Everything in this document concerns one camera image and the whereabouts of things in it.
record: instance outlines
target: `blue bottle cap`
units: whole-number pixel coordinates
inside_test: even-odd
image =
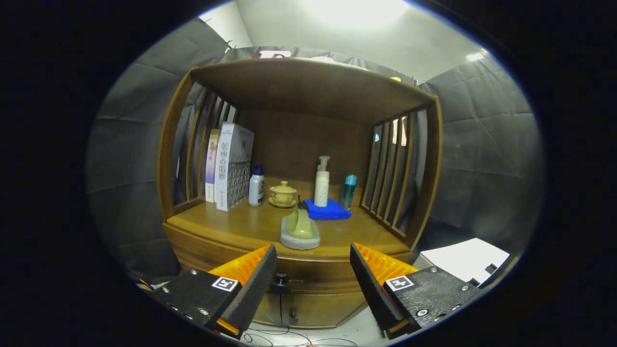
[[[263,166],[261,164],[255,165],[253,169],[253,175],[263,176]]]
[[[355,186],[356,182],[358,182],[358,177],[356,177],[356,175],[347,175],[345,178],[346,185]]]

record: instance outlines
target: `wooden shelf top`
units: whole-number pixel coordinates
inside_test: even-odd
[[[167,219],[167,223],[217,243],[246,250],[273,243],[279,257],[290,259],[348,259],[351,242],[386,254],[409,251],[407,245],[359,207],[352,207],[349,219],[316,220],[321,237],[317,248],[306,251],[287,248],[280,242],[281,219],[292,211],[267,202],[251,206],[246,199],[229,212],[217,210],[215,203],[201,203]]]
[[[376,72],[310,59],[243,59],[194,68],[191,75],[239,109],[321,115],[368,125],[437,99]]]

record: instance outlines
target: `ceiling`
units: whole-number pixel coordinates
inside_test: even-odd
[[[254,46],[351,54],[420,82],[482,51],[448,22],[403,0],[236,0]]]

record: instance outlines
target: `blue water bottle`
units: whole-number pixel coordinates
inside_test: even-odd
[[[341,201],[341,206],[348,211],[349,209],[351,209],[351,204],[354,200],[356,182],[358,182],[358,177],[356,177],[356,175],[347,175],[347,177],[345,178],[345,189],[343,190],[343,199]]]

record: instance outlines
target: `pump dispenser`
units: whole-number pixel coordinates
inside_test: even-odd
[[[328,187],[330,185],[330,173],[326,171],[326,166],[330,156],[320,156],[319,160],[321,160],[321,164],[317,166],[313,203],[317,207],[326,207],[328,205]]]

